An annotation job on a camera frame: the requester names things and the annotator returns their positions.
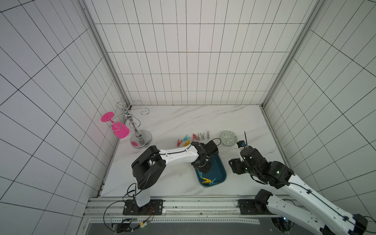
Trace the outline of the teal plastic storage box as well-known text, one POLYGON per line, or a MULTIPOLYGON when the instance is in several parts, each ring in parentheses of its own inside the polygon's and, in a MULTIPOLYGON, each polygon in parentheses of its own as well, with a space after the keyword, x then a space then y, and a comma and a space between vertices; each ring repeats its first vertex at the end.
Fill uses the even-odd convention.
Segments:
POLYGON ((223 183, 227 178, 227 173, 218 153, 215 153, 211 160, 211 169, 208 173, 203 173, 203 177, 212 180, 212 185, 203 185, 202 179, 198 179, 200 185, 204 187, 213 187, 223 183))

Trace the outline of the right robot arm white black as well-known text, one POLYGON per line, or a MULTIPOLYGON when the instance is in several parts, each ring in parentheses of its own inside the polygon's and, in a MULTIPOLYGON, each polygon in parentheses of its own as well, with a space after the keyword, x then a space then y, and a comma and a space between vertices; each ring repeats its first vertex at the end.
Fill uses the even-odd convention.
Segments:
POLYGON ((368 220, 365 216, 351 214, 334 205, 285 164, 267 161, 244 141, 238 143, 238 148, 240 158, 229 161, 233 173, 248 173, 257 183, 274 187, 304 206, 302 209, 269 191, 260 190, 251 202, 256 213, 279 215, 317 235, 362 235, 366 232, 368 220))

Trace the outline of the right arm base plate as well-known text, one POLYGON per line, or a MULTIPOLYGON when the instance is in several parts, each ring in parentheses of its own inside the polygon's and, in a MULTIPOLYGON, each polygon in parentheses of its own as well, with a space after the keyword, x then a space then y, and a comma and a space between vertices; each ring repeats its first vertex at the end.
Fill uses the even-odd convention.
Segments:
POLYGON ((264 204, 254 199, 239 199, 238 207, 241 215, 273 215, 264 204))

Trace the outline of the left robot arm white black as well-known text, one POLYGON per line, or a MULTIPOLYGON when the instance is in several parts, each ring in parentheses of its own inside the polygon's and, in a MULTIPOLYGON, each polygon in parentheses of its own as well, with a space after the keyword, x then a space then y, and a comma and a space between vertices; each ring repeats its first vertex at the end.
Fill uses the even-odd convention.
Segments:
POLYGON ((159 150, 149 146, 131 165, 136 181, 133 196, 136 205, 141 208, 150 203, 149 188, 152 187, 167 166, 190 164, 195 169, 207 173, 210 171, 211 157, 218 153, 218 145, 214 140, 208 143, 192 142, 186 147, 159 150))

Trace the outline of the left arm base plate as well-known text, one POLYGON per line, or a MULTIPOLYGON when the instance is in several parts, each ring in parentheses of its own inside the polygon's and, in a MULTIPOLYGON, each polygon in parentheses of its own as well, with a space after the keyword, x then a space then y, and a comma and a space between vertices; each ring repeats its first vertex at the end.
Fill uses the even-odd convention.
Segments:
POLYGON ((152 199, 144 206, 138 206, 136 200, 126 200, 123 215, 161 215, 164 200, 152 199))

